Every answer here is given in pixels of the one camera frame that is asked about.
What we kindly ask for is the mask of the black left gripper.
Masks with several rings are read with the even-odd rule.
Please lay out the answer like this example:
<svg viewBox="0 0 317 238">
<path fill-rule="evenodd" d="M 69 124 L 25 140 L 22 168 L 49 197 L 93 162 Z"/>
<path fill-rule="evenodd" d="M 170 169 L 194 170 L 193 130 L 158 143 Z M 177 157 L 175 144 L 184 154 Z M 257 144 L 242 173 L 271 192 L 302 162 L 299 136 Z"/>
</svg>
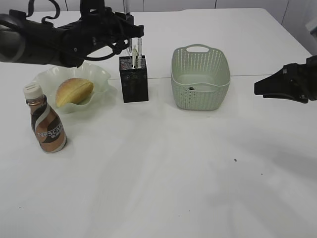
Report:
<svg viewBox="0 0 317 238">
<path fill-rule="evenodd" d="M 129 39 L 144 36 L 144 26 L 135 25 L 131 13 L 105 10 L 104 17 L 91 13 L 57 27 L 61 35 L 56 44 L 56 65 L 79 67 L 85 60 L 107 60 L 127 49 Z"/>
</svg>

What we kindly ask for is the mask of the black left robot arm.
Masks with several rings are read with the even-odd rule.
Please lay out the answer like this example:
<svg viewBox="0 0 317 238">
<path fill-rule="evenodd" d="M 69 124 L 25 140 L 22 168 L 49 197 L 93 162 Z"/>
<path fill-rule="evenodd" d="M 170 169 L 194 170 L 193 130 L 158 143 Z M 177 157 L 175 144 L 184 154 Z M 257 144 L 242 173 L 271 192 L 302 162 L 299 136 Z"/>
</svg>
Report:
<svg viewBox="0 0 317 238">
<path fill-rule="evenodd" d="M 9 63 L 79 67 L 86 60 L 102 61 L 128 48 L 127 40 L 141 38 L 144 27 L 106 7 L 81 14 L 69 24 L 28 20 L 12 11 L 0 16 L 0 60 Z"/>
</svg>

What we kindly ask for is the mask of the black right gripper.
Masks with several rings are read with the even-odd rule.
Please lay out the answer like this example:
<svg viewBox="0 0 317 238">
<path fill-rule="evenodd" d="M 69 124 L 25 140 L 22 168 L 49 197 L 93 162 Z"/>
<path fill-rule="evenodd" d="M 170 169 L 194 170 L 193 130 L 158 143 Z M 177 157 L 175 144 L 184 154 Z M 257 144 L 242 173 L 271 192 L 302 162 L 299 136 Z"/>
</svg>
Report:
<svg viewBox="0 0 317 238">
<path fill-rule="evenodd" d="M 275 74 L 256 82 L 254 94 L 303 104 L 316 101 L 317 57 L 307 58 L 305 64 L 287 64 Z"/>
</svg>

